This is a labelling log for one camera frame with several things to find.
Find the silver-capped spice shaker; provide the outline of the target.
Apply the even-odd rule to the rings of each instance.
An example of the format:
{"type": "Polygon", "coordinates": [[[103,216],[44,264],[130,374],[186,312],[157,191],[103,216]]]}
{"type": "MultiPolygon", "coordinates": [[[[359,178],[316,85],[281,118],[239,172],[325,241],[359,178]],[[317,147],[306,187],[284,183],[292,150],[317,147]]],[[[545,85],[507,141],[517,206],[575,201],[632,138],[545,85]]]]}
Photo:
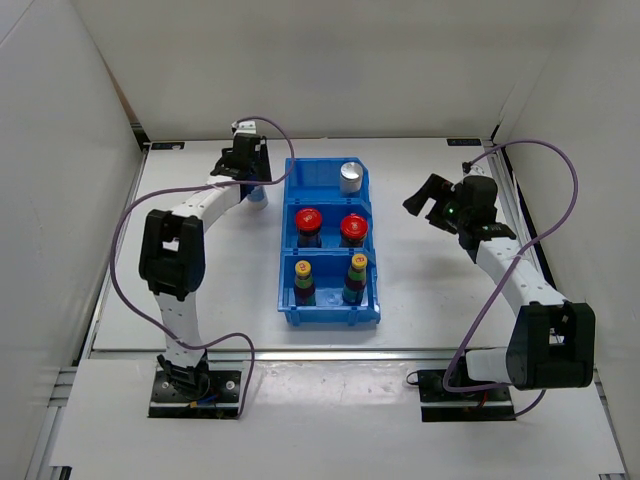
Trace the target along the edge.
{"type": "Polygon", "coordinates": [[[255,186],[247,195],[246,200],[254,210],[262,210],[268,205],[268,197],[264,186],[255,186]]]}
{"type": "Polygon", "coordinates": [[[362,186],[363,167],[359,162],[345,162],[340,167],[340,193],[342,196],[357,195],[362,186]]]}

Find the red-capped sauce jar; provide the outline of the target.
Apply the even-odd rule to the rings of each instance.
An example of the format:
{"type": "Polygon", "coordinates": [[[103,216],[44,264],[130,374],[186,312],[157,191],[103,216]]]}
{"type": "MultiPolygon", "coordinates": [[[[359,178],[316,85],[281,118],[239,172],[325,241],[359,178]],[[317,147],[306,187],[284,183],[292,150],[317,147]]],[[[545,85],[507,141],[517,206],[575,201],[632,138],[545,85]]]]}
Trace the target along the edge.
{"type": "Polygon", "coordinates": [[[362,247],[368,231],[368,222],[363,216],[355,213],[345,216],[340,223],[340,246],[344,248],[362,247]]]}
{"type": "Polygon", "coordinates": [[[320,231],[323,217],[312,207],[299,210],[294,217],[297,230],[297,246],[299,248],[320,248],[322,245],[320,231]]]}

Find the yellow-capped sauce bottle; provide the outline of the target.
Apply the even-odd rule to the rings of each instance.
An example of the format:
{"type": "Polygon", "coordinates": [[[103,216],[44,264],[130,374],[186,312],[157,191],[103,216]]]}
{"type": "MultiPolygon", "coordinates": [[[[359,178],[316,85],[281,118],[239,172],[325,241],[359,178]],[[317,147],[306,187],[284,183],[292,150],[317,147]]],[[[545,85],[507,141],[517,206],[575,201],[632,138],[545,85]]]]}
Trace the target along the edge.
{"type": "Polygon", "coordinates": [[[342,298],[346,304],[362,303],[367,283],[367,266],[368,257],[364,253],[357,253],[351,258],[342,290],[342,298]]]}
{"type": "Polygon", "coordinates": [[[295,264],[294,295],[298,306],[316,304],[312,266],[306,260],[300,260],[295,264]]]}

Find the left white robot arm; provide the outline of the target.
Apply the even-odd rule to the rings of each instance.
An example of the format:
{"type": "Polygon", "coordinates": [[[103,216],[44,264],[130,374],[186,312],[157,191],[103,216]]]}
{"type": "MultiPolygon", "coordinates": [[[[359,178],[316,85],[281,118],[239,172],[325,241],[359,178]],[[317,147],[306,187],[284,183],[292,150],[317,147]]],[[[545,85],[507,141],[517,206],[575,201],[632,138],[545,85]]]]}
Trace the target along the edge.
{"type": "Polygon", "coordinates": [[[237,132],[232,146],[221,151],[205,190],[170,210],[154,209],[145,219],[139,274],[170,331],[158,362],[166,381],[188,400],[198,401],[212,390],[196,311],[206,269],[205,233],[271,179],[266,138],[237,132]]]}

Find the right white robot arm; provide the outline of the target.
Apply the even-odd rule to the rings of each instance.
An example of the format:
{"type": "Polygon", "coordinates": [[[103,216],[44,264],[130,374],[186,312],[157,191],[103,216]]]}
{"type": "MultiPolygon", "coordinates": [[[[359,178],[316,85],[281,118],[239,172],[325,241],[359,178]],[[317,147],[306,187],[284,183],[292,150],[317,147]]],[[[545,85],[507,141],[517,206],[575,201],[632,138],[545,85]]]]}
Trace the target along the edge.
{"type": "Polygon", "coordinates": [[[459,348],[443,388],[464,400],[508,386],[520,391],[584,388],[593,379],[595,313],[586,303],[569,301],[525,259],[515,233],[497,220],[497,194],[488,176],[467,175],[454,184],[433,174],[403,203],[416,216],[432,200],[429,223],[457,236],[515,315],[507,346],[459,348]]]}

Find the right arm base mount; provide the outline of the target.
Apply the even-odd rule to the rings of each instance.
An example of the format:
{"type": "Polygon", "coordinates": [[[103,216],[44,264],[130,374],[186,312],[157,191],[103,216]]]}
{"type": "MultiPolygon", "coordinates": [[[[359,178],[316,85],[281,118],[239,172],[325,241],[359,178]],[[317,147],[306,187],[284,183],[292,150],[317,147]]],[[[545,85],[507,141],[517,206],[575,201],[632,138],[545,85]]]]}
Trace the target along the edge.
{"type": "Polygon", "coordinates": [[[449,392],[444,369],[410,371],[405,384],[418,389],[423,423],[512,421],[515,409],[508,388],[479,392],[449,392]]]}

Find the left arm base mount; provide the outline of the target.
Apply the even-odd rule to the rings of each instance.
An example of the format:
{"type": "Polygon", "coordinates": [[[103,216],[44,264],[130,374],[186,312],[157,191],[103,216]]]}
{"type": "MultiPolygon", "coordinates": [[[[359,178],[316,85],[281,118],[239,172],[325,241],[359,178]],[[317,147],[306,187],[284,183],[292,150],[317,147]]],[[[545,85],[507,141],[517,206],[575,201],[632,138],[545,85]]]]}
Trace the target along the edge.
{"type": "Polygon", "coordinates": [[[157,357],[147,416],[152,419],[238,419],[245,386],[241,370],[219,369],[202,358],[195,367],[157,357]]]}

